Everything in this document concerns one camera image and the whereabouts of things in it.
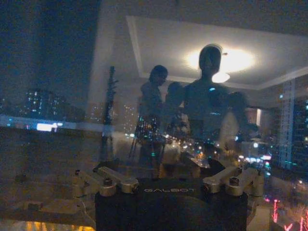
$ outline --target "screw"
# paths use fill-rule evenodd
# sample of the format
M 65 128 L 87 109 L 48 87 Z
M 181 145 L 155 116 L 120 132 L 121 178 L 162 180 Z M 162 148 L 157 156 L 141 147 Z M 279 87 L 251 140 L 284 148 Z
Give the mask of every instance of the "screw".
M 230 177 L 229 183 L 232 186 L 239 186 L 240 185 L 240 180 L 237 177 Z
M 103 182 L 104 186 L 111 186 L 112 185 L 112 179 L 106 178 Z

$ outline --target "high-rise building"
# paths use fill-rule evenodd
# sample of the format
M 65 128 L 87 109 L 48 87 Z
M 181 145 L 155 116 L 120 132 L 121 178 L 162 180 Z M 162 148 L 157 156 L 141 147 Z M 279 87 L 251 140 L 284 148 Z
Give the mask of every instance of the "high-rise building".
M 104 104 L 89 103 L 86 113 L 86 120 L 91 123 L 103 123 Z
M 272 124 L 277 136 L 277 152 L 272 164 L 308 177 L 308 81 L 297 78 L 282 84 L 277 92 L 279 106 L 275 108 Z
M 123 131 L 127 134 L 131 134 L 135 132 L 136 129 L 136 121 L 138 115 L 136 114 L 135 108 L 131 105 L 124 105 L 124 123 L 123 123 Z
M 308 169 L 308 96 L 296 99 L 293 114 L 293 170 L 307 174 Z
M 63 120 L 66 100 L 48 90 L 29 89 L 26 93 L 25 115 L 32 118 Z

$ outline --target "ceiling light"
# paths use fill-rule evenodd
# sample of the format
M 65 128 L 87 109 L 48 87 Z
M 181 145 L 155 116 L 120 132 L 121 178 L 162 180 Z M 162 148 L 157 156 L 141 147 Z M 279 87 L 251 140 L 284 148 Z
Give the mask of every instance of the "ceiling light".
M 199 69 L 200 50 L 191 52 L 186 56 L 188 67 Z M 225 73 L 242 71 L 255 63 L 254 56 L 243 50 L 223 49 L 221 56 L 220 71 Z
M 224 83 L 224 82 L 226 82 L 229 78 L 230 78 L 230 75 L 228 75 L 227 73 L 218 72 L 218 73 L 216 73 L 216 74 L 213 75 L 212 81 L 213 81 L 214 83 Z
M 221 57 L 220 71 L 230 73 L 249 68 L 254 64 L 254 57 L 243 50 L 223 50 L 226 55 Z

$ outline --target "night sky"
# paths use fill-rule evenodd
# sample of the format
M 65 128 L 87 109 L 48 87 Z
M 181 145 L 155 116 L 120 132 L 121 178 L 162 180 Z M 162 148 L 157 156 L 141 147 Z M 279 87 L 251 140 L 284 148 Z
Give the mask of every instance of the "night sky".
M 99 7 L 98 0 L 1 4 L 0 96 L 20 103 L 37 87 L 85 109 Z

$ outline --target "window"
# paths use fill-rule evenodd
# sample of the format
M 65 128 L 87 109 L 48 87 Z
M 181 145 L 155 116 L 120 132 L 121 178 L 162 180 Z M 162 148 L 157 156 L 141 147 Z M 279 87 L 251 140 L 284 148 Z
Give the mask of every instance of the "window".
M 138 178 L 178 179 L 187 163 L 198 170 L 183 174 L 201 178 L 211 158 L 261 168 L 269 198 L 304 206 L 277 182 L 308 180 L 305 6 L 37 2 L 8 3 L 1 23 L 2 179 L 65 187 L 75 168 L 117 158 L 118 171 Z M 12 197 L 3 204 L 25 204 Z

